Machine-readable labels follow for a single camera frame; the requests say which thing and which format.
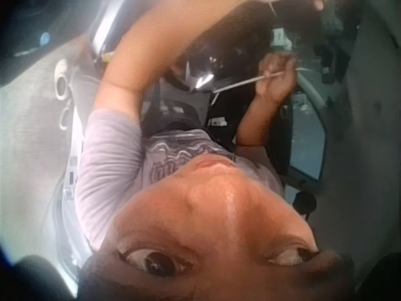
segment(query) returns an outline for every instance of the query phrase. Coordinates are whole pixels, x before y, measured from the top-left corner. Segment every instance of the eye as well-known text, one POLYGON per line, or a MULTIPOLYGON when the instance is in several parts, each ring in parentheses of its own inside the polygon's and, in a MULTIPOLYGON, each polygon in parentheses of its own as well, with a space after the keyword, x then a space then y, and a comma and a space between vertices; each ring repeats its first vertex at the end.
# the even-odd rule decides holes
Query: eye
POLYGON ((164 278, 183 273, 188 267, 160 251, 147 249, 132 252, 127 261, 141 271, 164 278))
POLYGON ((305 250, 305 249, 297 249, 292 248, 288 249, 278 256, 269 260, 270 263, 274 265, 281 265, 281 266, 294 266, 300 265, 304 262, 311 260, 316 254, 305 250))

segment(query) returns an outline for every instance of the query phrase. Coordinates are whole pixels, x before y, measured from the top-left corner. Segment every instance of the printed graphic on shirt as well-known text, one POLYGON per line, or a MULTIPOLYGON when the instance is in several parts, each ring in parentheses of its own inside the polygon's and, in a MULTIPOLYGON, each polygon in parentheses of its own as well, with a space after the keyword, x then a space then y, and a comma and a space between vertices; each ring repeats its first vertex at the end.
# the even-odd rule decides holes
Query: printed graphic on shirt
POLYGON ((199 155, 217 154, 232 161, 235 160, 234 154, 224 150, 210 138, 198 135, 174 135, 163 139, 159 137, 156 142, 149 145, 148 151, 155 158, 150 171, 151 183, 156 183, 173 174, 199 155))

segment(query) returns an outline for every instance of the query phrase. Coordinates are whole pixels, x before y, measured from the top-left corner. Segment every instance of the lavender t-shirt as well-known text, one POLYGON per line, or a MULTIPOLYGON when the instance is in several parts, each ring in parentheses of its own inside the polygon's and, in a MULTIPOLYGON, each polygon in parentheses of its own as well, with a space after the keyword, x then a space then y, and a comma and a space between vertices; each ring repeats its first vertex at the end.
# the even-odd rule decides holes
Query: lavender t-shirt
POLYGON ((133 195, 201 154, 230 158, 250 177, 283 195, 262 147, 243 148, 244 157, 239 157, 203 130, 176 130, 144 139, 139 124, 123 113, 94 111, 86 128, 75 194, 78 220, 90 245, 99 249, 113 218, 133 195))

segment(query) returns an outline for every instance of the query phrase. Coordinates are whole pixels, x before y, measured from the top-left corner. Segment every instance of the hand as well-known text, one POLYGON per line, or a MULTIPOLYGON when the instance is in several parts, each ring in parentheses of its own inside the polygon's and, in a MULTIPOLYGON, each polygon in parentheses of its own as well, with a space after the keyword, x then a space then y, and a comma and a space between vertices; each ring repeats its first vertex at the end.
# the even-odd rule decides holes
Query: hand
MULTIPOLYGON (((268 2, 276 2, 276 1, 280 1, 280 0, 259 0, 259 1, 268 3, 268 2)), ((323 10, 323 8, 325 8, 326 0, 309 0, 309 1, 312 3, 313 7, 315 9, 317 9, 318 11, 321 11, 321 10, 323 10)))
POLYGON ((256 98, 264 103, 280 106, 296 86, 296 58, 288 52, 267 54, 259 63, 259 74, 284 74, 260 80, 256 83, 256 98))

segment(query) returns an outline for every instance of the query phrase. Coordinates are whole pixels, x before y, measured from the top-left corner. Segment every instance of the t-shirt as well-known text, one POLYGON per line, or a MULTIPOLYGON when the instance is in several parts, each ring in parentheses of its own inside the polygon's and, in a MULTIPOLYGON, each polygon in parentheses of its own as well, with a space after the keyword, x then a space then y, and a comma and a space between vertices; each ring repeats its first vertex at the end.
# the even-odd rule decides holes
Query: t-shirt
POLYGON ((75 194, 78 220, 90 245, 99 249, 113 218, 136 193, 201 154, 225 156, 283 195, 262 147, 246 147, 240 153, 247 159, 228 152, 201 129, 162 132, 144 139, 140 125, 125 114, 94 111, 86 128, 75 194))

